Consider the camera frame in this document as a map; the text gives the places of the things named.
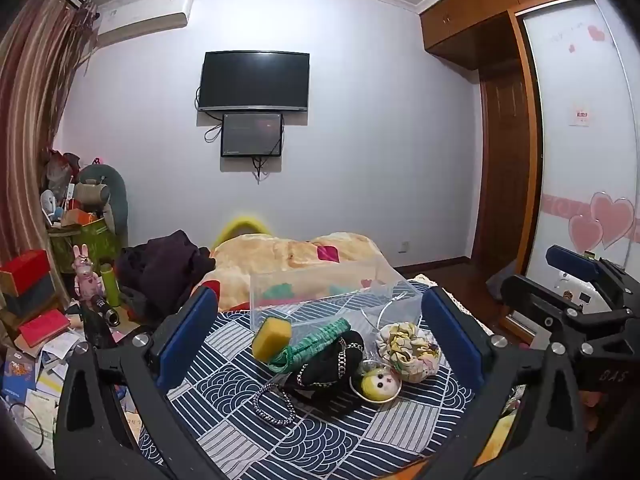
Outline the floral fabric scrunchie pouch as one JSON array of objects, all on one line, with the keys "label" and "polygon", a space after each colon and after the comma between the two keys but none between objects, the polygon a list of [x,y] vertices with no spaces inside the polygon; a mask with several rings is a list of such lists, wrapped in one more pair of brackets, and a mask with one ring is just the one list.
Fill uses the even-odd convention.
[{"label": "floral fabric scrunchie pouch", "polygon": [[404,382],[418,384],[435,377],[442,349],[430,330],[410,322],[383,326],[375,339],[376,351]]}]

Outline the wall mounted black television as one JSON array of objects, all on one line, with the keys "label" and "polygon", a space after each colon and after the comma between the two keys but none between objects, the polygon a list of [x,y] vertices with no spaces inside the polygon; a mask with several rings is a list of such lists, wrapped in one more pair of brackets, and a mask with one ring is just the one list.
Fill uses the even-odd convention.
[{"label": "wall mounted black television", "polygon": [[310,54],[286,51],[210,51],[204,55],[201,112],[306,112]]}]

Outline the black camcorder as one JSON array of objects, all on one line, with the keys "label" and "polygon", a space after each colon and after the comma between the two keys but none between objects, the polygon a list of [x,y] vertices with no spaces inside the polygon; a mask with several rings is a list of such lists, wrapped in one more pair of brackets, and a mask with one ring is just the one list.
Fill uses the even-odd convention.
[{"label": "black camcorder", "polygon": [[118,312],[112,308],[100,295],[94,295],[91,300],[91,307],[93,310],[99,313],[100,317],[104,319],[105,323],[110,327],[117,327],[120,324],[120,318]]}]

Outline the blue white patterned bedspread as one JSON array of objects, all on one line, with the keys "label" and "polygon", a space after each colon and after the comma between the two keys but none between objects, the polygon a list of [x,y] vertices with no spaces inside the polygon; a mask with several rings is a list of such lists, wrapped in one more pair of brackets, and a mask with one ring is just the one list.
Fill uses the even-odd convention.
[{"label": "blue white patterned bedspread", "polygon": [[405,382],[394,400],[363,400],[358,336],[322,363],[277,376],[250,350],[250,316],[218,314],[182,383],[168,392],[178,419],[230,479],[379,479],[433,455],[473,399],[446,359]]}]

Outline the yellow sponge block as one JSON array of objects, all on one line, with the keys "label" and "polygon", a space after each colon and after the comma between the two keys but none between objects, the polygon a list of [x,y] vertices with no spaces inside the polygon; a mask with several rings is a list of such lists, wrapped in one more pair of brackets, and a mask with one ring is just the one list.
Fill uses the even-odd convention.
[{"label": "yellow sponge block", "polygon": [[292,325],[283,318],[266,318],[252,341],[252,355],[263,363],[270,362],[290,342]]}]

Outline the pink rabbit toy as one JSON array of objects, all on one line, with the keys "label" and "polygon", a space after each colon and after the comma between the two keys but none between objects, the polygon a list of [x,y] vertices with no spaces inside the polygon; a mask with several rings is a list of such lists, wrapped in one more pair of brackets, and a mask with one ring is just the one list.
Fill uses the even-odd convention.
[{"label": "pink rabbit toy", "polygon": [[75,292],[79,300],[90,300],[94,295],[105,297],[102,278],[93,270],[93,263],[89,258],[86,244],[73,246],[74,260],[72,268],[75,271]]}]

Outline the green bottle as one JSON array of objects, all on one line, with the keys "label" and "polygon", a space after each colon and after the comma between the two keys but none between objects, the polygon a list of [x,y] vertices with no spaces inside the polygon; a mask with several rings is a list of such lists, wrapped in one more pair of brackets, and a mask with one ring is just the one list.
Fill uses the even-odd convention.
[{"label": "green bottle", "polygon": [[110,307],[117,308],[120,306],[120,297],[115,270],[111,263],[102,263],[100,271],[106,302]]}]

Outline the green knitted sock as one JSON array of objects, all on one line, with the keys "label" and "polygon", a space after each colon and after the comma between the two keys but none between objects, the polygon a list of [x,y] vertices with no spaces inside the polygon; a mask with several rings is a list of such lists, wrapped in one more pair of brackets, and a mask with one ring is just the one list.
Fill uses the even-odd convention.
[{"label": "green knitted sock", "polygon": [[276,374],[294,372],[351,329],[352,326],[346,318],[339,318],[337,321],[322,326],[297,344],[286,346],[267,363],[267,367]]}]

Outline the white air conditioner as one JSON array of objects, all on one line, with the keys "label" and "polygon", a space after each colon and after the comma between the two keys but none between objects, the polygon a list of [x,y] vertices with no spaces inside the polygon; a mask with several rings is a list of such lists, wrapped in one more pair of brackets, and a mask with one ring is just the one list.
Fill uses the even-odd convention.
[{"label": "white air conditioner", "polygon": [[183,28],[189,23],[193,0],[138,0],[117,9],[101,11],[96,46]]}]

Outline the beige fleece blanket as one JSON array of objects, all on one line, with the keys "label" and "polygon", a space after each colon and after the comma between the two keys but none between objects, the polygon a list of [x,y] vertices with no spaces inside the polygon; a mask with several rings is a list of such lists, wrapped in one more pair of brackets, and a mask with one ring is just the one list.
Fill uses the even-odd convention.
[{"label": "beige fleece blanket", "polygon": [[361,234],[335,232],[313,240],[254,233],[226,240],[214,251],[216,268],[198,282],[216,292],[221,312],[242,310],[250,301],[250,277],[328,263],[369,261],[382,257],[373,240]]}]

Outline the red box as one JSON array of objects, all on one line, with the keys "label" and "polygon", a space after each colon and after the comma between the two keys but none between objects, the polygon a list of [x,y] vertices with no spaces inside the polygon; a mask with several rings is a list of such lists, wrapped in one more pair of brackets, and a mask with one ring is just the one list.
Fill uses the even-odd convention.
[{"label": "red box", "polygon": [[19,297],[37,284],[50,272],[47,253],[42,250],[29,250],[0,268],[1,291],[5,295]]}]

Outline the wooden wardrobe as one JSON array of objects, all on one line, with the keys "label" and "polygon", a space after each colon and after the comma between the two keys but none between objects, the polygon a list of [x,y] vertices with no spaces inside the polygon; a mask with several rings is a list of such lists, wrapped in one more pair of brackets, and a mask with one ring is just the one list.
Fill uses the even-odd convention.
[{"label": "wooden wardrobe", "polygon": [[534,70],[516,14],[559,0],[428,0],[424,49],[480,83],[482,168],[472,255],[432,271],[460,299],[495,306],[487,282],[524,271],[540,202],[541,133]]}]

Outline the green storage box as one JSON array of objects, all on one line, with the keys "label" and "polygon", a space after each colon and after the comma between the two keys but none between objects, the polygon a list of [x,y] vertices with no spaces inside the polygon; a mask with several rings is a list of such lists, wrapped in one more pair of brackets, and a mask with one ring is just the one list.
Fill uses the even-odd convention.
[{"label": "green storage box", "polygon": [[75,224],[65,228],[48,229],[53,257],[61,273],[73,273],[73,247],[86,245],[89,258],[97,269],[101,263],[113,262],[122,249],[120,238],[99,219],[85,226]]}]

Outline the grey green plush dinosaur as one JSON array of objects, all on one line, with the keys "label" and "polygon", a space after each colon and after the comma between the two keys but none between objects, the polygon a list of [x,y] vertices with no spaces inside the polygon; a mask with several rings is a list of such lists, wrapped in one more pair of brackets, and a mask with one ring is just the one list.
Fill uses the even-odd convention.
[{"label": "grey green plush dinosaur", "polygon": [[124,178],[105,164],[91,164],[79,171],[74,199],[82,208],[95,212],[122,242],[128,242],[128,197]]}]

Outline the wooden door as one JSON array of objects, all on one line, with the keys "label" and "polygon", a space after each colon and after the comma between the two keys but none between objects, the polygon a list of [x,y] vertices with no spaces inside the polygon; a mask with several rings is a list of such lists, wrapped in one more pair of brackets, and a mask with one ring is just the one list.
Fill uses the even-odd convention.
[{"label": "wooden door", "polygon": [[483,165],[472,261],[489,278],[518,256],[528,185],[528,109],[522,71],[480,73]]}]

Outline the dark purple clothing pile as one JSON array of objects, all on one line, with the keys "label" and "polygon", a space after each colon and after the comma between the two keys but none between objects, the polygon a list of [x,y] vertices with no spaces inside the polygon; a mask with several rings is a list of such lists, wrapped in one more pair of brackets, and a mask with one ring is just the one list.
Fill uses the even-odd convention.
[{"label": "dark purple clothing pile", "polygon": [[183,230],[122,248],[115,260],[120,298],[137,321],[151,324],[176,313],[215,269],[210,251],[193,244]]}]

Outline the yellow plush hoop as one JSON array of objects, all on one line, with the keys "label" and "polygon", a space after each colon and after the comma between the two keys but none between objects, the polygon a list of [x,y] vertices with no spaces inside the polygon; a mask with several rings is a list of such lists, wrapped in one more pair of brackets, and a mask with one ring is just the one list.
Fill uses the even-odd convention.
[{"label": "yellow plush hoop", "polygon": [[270,235],[271,231],[267,228],[264,222],[251,216],[239,216],[228,222],[216,240],[212,244],[212,249],[217,248],[227,240],[232,240],[239,235],[243,234],[266,234]]}]

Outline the red book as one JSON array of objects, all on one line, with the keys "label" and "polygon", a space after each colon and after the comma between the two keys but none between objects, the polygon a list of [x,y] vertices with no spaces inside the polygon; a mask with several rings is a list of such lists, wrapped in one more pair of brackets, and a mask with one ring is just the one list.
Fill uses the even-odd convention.
[{"label": "red book", "polygon": [[70,320],[60,311],[52,309],[38,315],[20,327],[20,333],[30,348],[65,332],[70,327]]}]

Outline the clear plastic storage box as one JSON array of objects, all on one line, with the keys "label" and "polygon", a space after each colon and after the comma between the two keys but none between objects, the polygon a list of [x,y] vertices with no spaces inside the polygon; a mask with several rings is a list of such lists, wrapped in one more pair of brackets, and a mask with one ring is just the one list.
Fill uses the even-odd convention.
[{"label": "clear plastic storage box", "polygon": [[419,292],[382,257],[254,274],[250,329],[257,332],[266,318],[283,318],[292,325],[290,343],[297,344],[322,326],[346,318],[352,330],[367,338],[377,330],[360,309],[382,304],[384,298],[405,290]]}]

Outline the white sliding door with hearts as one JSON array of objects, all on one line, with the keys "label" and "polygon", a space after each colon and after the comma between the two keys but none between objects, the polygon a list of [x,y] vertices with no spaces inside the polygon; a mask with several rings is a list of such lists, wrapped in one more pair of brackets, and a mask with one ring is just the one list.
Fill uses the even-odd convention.
[{"label": "white sliding door with hearts", "polygon": [[559,245],[639,273],[639,47],[608,0],[566,0],[522,23],[540,102],[541,199],[527,276],[564,283]]}]

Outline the black hat with chain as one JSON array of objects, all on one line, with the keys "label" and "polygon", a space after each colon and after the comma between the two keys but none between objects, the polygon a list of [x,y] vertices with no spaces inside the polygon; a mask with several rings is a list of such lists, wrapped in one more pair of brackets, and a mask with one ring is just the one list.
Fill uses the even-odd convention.
[{"label": "black hat with chain", "polygon": [[285,379],[283,392],[296,401],[329,413],[346,391],[364,356],[360,333],[349,330]]}]

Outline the striped brown curtain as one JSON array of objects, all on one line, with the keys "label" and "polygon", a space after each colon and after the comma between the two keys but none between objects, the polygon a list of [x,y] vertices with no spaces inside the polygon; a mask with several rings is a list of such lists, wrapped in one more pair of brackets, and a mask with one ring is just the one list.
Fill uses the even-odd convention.
[{"label": "striped brown curtain", "polygon": [[40,207],[46,165],[96,19],[92,2],[27,0],[1,38],[1,261],[53,252]]}]

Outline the small black wall monitor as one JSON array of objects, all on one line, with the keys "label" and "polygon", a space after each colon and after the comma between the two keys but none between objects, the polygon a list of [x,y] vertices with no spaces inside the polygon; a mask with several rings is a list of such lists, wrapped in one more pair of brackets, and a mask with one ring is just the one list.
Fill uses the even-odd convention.
[{"label": "small black wall monitor", "polygon": [[222,116],[220,154],[233,158],[280,157],[283,117],[272,113],[230,113]]}]

